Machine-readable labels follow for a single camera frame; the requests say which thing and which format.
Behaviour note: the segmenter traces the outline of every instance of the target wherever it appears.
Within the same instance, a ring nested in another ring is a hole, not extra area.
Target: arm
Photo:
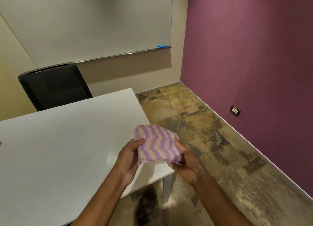
[[[125,188],[132,182],[139,166],[137,149],[144,139],[131,140],[123,147],[117,161],[72,226],[105,226]]]
[[[253,226],[231,202],[199,159],[176,138],[175,144],[182,151],[185,162],[183,165],[168,162],[168,165],[194,188],[214,225]]]

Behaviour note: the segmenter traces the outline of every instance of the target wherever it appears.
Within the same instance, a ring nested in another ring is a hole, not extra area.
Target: wall
[[[171,49],[78,63],[93,96],[125,88],[134,92],[179,81],[188,0],[173,0]]]
[[[312,14],[313,0],[189,0],[181,74],[311,196]]]
[[[78,64],[92,95],[130,87],[134,92],[140,92],[179,81],[187,7],[188,0],[173,0],[171,49]],[[0,113],[3,113],[0,120],[34,112],[31,102],[21,91],[17,76],[36,66],[1,15],[0,62],[3,63],[1,79],[6,81],[0,84]]]

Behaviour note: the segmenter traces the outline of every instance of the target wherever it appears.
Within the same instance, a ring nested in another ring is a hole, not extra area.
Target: patterned floor
[[[313,203],[181,84],[138,100],[151,124],[174,131],[255,225],[313,225]],[[162,205],[162,181],[120,200],[109,225],[213,225],[193,189],[175,175]]]

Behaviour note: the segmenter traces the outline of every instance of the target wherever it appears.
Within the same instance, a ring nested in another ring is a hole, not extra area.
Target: blue whiteboard eraser
[[[167,46],[161,45],[161,46],[158,46],[157,48],[158,48],[158,49],[162,49],[162,48],[167,48]]]

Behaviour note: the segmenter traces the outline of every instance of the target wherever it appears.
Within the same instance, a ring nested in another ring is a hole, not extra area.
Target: black office chair
[[[18,80],[37,111],[92,98],[72,62],[28,71],[19,75]]]

